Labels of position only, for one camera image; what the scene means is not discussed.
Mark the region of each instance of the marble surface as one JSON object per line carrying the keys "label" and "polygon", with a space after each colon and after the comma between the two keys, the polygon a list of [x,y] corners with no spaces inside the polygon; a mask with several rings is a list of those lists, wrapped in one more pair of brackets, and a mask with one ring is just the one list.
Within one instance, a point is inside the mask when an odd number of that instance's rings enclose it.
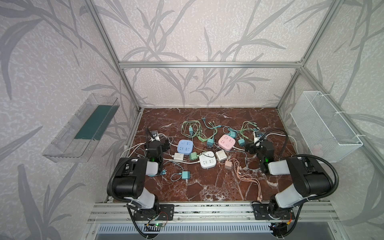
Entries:
{"label": "marble surface", "polygon": [[[181,124],[184,121],[198,120],[206,117],[208,121],[215,121],[216,124],[230,126],[234,129],[240,129],[244,121],[256,122],[262,132],[273,128],[283,128],[283,124],[275,108],[168,108],[168,109],[145,109],[141,118],[138,131],[136,133],[134,144],[145,141],[145,128],[149,127],[151,131],[158,130],[169,137],[173,137],[173,144],[177,145],[179,140],[186,139],[180,133]],[[212,130],[207,129],[203,122],[203,131],[206,135],[212,135]],[[215,142],[223,135],[223,129],[220,128],[215,136]],[[252,136],[251,131],[245,133],[248,137]],[[271,135],[268,137],[275,146],[275,158],[277,159],[285,137]],[[194,139],[194,146],[206,150],[205,143]],[[171,146],[170,153],[174,154],[177,147]],[[202,151],[194,148],[198,154]],[[293,145],[288,142],[283,156],[295,154]],[[263,174],[259,169],[259,160],[255,155],[248,155],[248,166],[251,169],[240,170],[241,174],[252,174],[258,178],[263,200],[269,200],[271,195],[284,190],[291,183],[290,175],[271,176]],[[241,167],[245,167],[245,155],[241,152],[232,152],[228,156],[236,158]],[[172,158],[168,152],[164,153],[164,158]],[[190,161],[189,157],[184,157],[184,161]],[[158,196],[161,202],[167,201],[239,201],[256,200],[258,187],[255,183],[242,182],[237,179],[234,169],[227,170],[224,164],[217,163],[210,169],[201,168],[200,164],[180,164],[184,170],[190,171],[191,178],[173,182],[170,180],[173,173],[181,172],[181,168],[168,162],[164,168],[167,174],[156,177],[146,177],[145,187]],[[174,175],[172,179],[177,179],[179,175]]]}

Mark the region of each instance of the clear plastic tray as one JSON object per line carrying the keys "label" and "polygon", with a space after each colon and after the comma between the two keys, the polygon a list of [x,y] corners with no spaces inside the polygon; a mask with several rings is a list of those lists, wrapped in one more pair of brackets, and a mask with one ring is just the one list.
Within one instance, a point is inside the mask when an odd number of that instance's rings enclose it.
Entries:
{"label": "clear plastic tray", "polygon": [[53,162],[87,162],[119,106],[116,97],[91,94],[43,156]]}

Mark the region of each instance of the pink power adapter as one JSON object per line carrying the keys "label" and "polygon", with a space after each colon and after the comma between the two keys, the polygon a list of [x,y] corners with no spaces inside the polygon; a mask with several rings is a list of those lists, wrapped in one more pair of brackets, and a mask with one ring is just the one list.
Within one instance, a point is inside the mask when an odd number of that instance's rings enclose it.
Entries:
{"label": "pink power adapter", "polygon": [[226,151],[231,150],[231,148],[235,145],[236,141],[228,136],[227,134],[224,134],[218,141],[218,146]]}

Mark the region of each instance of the white power adapter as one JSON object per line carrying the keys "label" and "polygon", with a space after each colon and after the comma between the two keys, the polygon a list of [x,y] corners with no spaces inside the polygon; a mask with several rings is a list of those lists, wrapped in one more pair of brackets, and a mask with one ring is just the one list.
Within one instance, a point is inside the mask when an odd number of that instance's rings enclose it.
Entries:
{"label": "white power adapter", "polygon": [[216,166],[215,154],[212,151],[204,152],[199,156],[200,165],[204,169]]}
{"label": "white power adapter", "polygon": [[184,159],[183,153],[175,152],[175,155],[173,155],[173,160],[183,161],[183,159]]}
{"label": "white power adapter", "polygon": [[227,159],[227,155],[225,154],[224,150],[217,151],[216,157],[219,162],[222,162]]}

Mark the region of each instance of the wallpaper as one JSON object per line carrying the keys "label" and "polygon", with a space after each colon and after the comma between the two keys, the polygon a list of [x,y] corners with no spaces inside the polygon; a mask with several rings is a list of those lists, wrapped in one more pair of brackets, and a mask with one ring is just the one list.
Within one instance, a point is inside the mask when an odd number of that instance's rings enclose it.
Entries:
{"label": "wallpaper", "polygon": [[306,66],[382,154],[383,16],[383,1],[347,1]]}
{"label": "wallpaper", "polygon": [[126,71],[126,76],[142,106],[275,107],[293,72],[292,68],[142,68]]}
{"label": "wallpaper", "polygon": [[[310,151],[290,113],[303,91],[312,91],[307,79],[300,76],[279,109],[279,115],[288,134],[296,139],[296,152]],[[339,162],[332,163],[340,182],[330,200],[349,239],[379,240],[384,234],[384,178],[374,169],[365,154],[358,149]],[[332,172],[324,166],[328,174]]]}
{"label": "wallpaper", "polygon": [[[383,4],[382,0],[346,0],[305,66],[382,153]],[[284,122],[290,134],[295,134],[290,120]],[[339,173],[340,185],[329,200],[349,238],[382,239],[384,177],[361,149],[333,165]]]}
{"label": "wallpaper", "polygon": [[95,0],[120,61],[298,61],[331,1]]}
{"label": "wallpaper", "polygon": [[[120,61],[299,61],[332,1],[94,2]],[[143,106],[275,107],[293,70],[125,73]]]}
{"label": "wallpaper", "polygon": [[[78,239],[136,115],[81,1],[0,2],[0,239]],[[120,107],[87,163],[43,150],[95,93]]]}

